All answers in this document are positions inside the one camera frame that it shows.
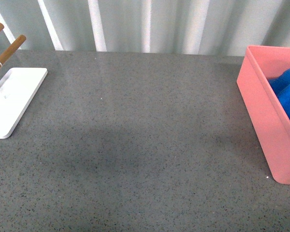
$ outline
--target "pink plastic container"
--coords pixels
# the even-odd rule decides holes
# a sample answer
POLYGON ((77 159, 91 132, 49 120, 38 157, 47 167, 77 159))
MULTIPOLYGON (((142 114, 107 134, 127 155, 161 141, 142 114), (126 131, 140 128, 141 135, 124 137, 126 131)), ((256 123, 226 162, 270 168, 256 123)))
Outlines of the pink plastic container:
POLYGON ((290 120, 268 80, 290 68, 290 48, 248 46, 237 79, 274 179, 290 184, 290 120))

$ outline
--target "white stand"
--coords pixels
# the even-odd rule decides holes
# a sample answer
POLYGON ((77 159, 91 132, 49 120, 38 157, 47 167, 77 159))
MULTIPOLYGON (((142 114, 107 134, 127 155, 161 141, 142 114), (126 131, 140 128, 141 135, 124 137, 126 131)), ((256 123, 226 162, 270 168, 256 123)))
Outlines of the white stand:
POLYGON ((12 134, 46 75, 45 68, 12 68, 0 80, 0 139, 12 134))

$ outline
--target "gray countertop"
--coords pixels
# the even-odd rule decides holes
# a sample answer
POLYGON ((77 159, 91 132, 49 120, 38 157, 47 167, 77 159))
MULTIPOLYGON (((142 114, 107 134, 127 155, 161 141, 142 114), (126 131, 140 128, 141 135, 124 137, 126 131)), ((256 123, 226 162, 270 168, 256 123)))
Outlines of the gray countertop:
POLYGON ((243 58, 17 51, 48 75, 0 140, 2 231, 290 231, 243 58))

